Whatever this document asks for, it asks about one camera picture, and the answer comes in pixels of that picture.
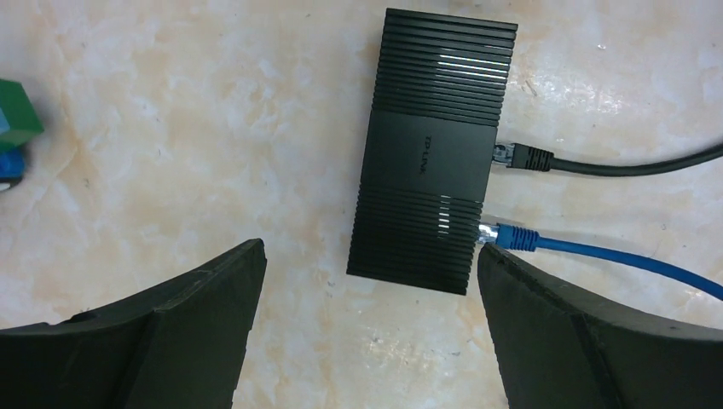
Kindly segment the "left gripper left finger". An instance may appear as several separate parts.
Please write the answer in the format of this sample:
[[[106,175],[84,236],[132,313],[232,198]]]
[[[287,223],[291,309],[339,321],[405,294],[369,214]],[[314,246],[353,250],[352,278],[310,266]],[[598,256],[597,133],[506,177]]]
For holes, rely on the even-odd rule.
[[[61,323],[2,330],[2,407],[230,408],[266,267],[250,239]]]

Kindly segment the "small black ribbed network switch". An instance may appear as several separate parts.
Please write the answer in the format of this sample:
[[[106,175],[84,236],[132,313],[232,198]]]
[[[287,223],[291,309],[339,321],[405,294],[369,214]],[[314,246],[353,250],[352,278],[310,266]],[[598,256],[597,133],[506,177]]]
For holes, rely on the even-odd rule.
[[[517,31],[387,9],[348,274],[466,293]]]

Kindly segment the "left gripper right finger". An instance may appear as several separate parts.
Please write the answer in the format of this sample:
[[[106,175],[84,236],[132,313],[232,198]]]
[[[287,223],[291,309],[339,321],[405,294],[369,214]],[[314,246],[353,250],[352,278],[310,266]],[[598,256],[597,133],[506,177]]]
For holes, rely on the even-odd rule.
[[[477,278],[510,407],[721,407],[721,330],[611,301],[494,245]]]

